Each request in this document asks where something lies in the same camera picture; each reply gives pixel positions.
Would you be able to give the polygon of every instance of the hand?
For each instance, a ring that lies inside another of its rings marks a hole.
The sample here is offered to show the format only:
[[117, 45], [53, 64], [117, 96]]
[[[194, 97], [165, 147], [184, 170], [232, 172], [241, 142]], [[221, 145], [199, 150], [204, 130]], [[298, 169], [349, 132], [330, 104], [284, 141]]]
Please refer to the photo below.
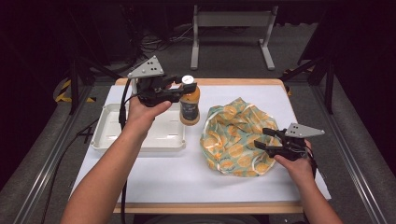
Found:
[[[305, 143], [309, 148], [311, 148], [310, 142], [305, 140]], [[274, 159], [288, 170], [291, 179], [297, 187], [302, 188], [305, 184], [310, 184], [314, 181], [309, 158], [300, 158], [296, 161], [289, 161], [282, 156], [276, 155], [274, 156]]]
[[133, 97], [129, 103], [126, 126], [134, 126], [135, 132], [146, 137], [155, 117], [165, 112], [171, 105], [171, 102], [165, 101], [154, 107], [146, 107], [140, 103], [137, 97]]

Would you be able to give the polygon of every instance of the white tray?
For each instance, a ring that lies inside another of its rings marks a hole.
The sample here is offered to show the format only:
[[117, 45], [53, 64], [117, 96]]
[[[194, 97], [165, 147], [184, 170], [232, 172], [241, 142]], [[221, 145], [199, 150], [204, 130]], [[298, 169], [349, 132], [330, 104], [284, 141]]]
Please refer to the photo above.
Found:
[[[179, 103], [172, 104], [167, 111], [155, 118], [140, 151], [179, 151], [186, 146], [185, 126], [180, 121], [179, 111]], [[119, 114], [120, 104], [103, 107], [91, 141], [93, 148], [105, 152], [119, 137]]]

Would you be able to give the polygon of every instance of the orange juice bottle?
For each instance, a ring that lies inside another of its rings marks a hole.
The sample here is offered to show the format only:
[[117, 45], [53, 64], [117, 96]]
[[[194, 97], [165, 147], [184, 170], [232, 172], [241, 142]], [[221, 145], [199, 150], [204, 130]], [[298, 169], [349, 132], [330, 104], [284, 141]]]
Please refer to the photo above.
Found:
[[[184, 76], [181, 79], [183, 84], [191, 84], [194, 82], [194, 77], [192, 76]], [[199, 97], [201, 96], [201, 92], [196, 87], [195, 91], [192, 93], [186, 93], [180, 98], [180, 121], [188, 126], [194, 125], [199, 121]]]

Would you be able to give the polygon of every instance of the crumpled fabric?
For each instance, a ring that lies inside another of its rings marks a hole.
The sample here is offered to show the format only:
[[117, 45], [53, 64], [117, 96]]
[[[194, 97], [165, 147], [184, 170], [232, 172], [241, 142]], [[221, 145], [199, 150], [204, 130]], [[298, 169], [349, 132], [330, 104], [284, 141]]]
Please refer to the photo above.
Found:
[[281, 143], [262, 134], [262, 128], [277, 130], [276, 121], [242, 98], [225, 106], [211, 107], [200, 138], [209, 168], [225, 175], [264, 175], [275, 160], [264, 150], [255, 148], [254, 140], [267, 146], [281, 146]]

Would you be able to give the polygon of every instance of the white bottle cap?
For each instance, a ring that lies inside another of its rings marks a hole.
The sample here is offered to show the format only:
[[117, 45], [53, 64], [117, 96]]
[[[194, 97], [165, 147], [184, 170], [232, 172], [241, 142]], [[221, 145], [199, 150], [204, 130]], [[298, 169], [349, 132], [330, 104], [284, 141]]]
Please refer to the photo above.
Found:
[[190, 76], [190, 75], [186, 75], [181, 79], [181, 82], [183, 82], [183, 84], [191, 84], [194, 82], [194, 77]]

